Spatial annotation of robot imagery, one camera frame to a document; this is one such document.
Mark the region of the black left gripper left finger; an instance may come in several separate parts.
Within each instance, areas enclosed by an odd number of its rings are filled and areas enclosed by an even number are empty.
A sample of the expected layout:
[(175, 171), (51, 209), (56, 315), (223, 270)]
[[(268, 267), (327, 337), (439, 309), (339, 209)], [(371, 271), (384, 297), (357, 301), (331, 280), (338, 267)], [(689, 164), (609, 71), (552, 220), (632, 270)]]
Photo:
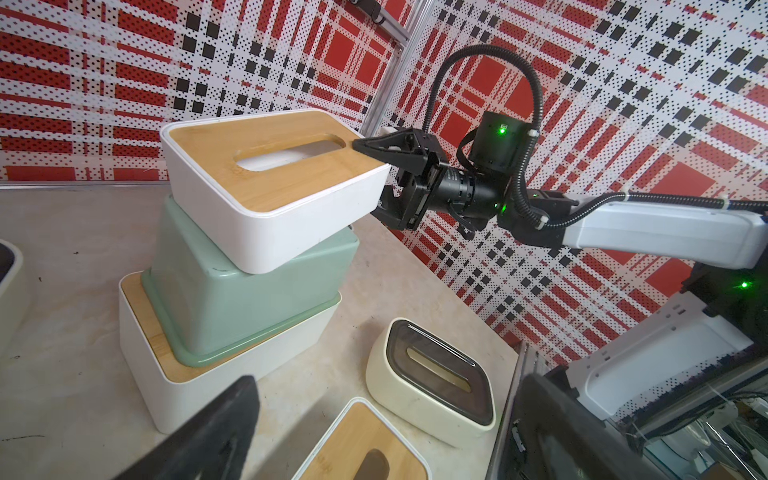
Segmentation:
[(242, 376), (119, 479), (239, 479), (260, 411), (255, 379)]

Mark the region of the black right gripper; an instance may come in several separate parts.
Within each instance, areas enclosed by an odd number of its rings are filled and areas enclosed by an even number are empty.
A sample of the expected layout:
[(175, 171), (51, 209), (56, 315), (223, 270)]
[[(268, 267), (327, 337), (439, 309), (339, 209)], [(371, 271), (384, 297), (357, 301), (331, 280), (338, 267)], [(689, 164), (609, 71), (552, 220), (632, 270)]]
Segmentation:
[(449, 215), (470, 240), (507, 209), (513, 181), (536, 140), (536, 124), (488, 111), (459, 142), (457, 167), (447, 164), (434, 135), (415, 128), (356, 139), (352, 148), (399, 169), (400, 194), (385, 185), (371, 212), (387, 228), (415, 230), (434, 211)]

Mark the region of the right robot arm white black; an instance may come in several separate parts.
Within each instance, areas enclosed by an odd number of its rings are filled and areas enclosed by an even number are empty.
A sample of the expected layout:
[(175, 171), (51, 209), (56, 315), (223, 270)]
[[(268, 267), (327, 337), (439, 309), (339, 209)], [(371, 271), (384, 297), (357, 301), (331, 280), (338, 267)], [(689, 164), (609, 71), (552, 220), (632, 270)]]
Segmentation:
[(526, 173), (542, 132), (543, 97), (533, 66), (519, 54), (478, 44), (451, 54), (430, 90), (436, 100), (445, 76), (469, 57), (516, 67), (532, 95), (532, 119), (485, 112), (457, 147), (451, 166), (427, 127), (357, 139), (355, 151), (397, 170), (374, 216), (405, 231), (430, 211), (452, 217), (472, 239), (490, 221), (529, 246), (599, 248), (692, 260), (683, 291), (701, 302), (701, 315), (719, 318), (753, 344), (767, 343), (767, 205), (762, 201), (633, 191), (570, 197), (531, 189)]

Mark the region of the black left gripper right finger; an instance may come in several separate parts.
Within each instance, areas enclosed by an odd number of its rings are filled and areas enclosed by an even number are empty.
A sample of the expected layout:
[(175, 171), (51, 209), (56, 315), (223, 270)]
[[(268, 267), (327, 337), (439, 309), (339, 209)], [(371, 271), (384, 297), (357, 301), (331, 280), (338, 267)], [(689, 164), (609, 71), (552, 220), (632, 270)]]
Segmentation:
[(661, 479), (548, 378), (528, 374), (505, 405), (487, 479)]

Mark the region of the mint green tissue box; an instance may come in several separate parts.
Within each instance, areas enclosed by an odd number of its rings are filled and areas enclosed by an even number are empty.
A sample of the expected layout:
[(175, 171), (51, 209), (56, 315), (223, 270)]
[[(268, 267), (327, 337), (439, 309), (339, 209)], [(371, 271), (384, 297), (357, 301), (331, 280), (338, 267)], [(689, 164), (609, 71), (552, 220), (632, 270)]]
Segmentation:
[(249, 274), (166, 196), (141, 283), (176, 360), (201, 368), (337, 304), (358, 247), (346, 227), (269, 273)]

